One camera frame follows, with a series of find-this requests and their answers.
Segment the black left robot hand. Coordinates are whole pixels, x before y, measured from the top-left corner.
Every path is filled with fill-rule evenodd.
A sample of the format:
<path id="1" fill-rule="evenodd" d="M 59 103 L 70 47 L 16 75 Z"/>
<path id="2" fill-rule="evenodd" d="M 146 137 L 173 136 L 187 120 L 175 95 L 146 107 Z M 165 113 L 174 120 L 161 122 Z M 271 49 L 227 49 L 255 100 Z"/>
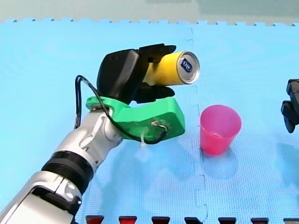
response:
<path id="1" fill-rule="evenodd" d="M 132 101 L 141 104 L 173 97 L 175 92 L 167 84 L 150 86 L 143 80 L 150 63 L 161 62 L 163 56 L 175 50 L 175 45 L 160 43 L 107 54 L 97 76 L 99 94 L 127 105 Z"/>

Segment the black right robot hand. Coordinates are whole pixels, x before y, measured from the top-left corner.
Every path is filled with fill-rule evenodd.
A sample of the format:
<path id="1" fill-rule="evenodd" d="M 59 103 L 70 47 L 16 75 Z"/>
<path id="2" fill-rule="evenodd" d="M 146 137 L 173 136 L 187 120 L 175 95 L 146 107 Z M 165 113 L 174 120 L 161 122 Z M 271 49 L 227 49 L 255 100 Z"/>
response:
<path id="1" fill-rule="evenodd" d="M 284 100 L 281 105 L 281 113 L 287 131 L 293 133 L 299 125 L 299 80 L 289 79 L 286 92 L 290 100 Z"/>

